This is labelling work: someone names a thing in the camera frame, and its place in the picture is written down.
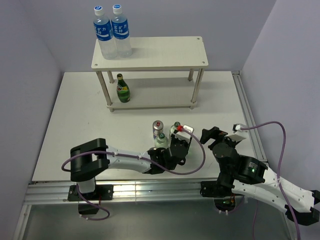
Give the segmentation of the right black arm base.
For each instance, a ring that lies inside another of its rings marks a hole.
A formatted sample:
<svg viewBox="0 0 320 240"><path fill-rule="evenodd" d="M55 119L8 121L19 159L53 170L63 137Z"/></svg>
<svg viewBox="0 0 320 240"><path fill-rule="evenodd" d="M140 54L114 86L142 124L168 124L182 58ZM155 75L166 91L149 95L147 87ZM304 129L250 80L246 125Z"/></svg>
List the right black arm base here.
<svg viewBox="0 0 320 240"><path fill-rule="evenodd" d="M201 181L200 186L200 195L205 198L224 198L232 195L230 188L218 184L216 180Z"/></svg>

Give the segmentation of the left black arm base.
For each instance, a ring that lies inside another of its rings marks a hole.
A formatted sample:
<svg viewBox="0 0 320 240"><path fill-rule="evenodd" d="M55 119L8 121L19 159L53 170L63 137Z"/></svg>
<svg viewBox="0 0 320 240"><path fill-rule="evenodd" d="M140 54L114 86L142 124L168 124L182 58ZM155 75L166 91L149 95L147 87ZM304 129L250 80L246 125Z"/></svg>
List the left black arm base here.
<svg viewBox="0 0 320 240"><path fill-rule="evenodd" d="M82 193L82 196L88 201L110 201L113 198L113 192L114 186L112 184L97 184L93 192ZM69 202L82 201L76 185L70 186L67 200Z"/></svg>

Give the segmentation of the green glass bottle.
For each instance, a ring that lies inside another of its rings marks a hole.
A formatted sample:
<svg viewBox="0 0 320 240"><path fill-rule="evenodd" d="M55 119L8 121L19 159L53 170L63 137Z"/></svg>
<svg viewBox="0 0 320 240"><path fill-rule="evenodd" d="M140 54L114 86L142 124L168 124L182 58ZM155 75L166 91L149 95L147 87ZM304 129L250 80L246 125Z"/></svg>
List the green glass bottle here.
<svg viewBox="0 0 320 240"><path fill-rule="evenodd" d="M127 103L130 101L131 93L130 88L124 81L123 75L121 73L117 74L117 96L122 103Z"/></svg>

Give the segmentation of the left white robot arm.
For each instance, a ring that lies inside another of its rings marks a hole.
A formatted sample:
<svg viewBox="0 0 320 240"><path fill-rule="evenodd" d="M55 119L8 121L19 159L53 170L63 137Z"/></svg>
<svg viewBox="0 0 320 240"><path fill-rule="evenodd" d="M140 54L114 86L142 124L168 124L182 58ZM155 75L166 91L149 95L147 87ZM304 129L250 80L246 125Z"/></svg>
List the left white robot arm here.
<svg viewBox="0 0 320 240"><path fill-rule="evenodd" d="M173 171L186 163L191 140L174 138L168 148L150 149L143 155L109 147L104 138L97 138L70 150L70 180L78 183L79 194L86 200L96 197L95 177L107 169L132 170L157 175Z"/></svg>

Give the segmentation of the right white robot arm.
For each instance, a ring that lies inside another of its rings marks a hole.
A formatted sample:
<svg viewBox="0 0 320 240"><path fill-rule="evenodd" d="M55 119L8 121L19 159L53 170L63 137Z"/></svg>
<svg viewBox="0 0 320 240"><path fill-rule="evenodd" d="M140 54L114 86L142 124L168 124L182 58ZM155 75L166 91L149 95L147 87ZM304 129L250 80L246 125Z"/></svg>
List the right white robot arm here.
<svg viewBox="0 0 320 240"><path fill-rule="evenodd" d="M229 134L214 126L203 129L200 142L209 145L220 173L217 180L202 181L200 194L207 198L243 195L266 203L299 225L310 226L319 222L320 212L314 206L320 201L317 190L305 190L277 174L262 161L236 150L236 145L248 138L242 125L234 125Z"/></svg>

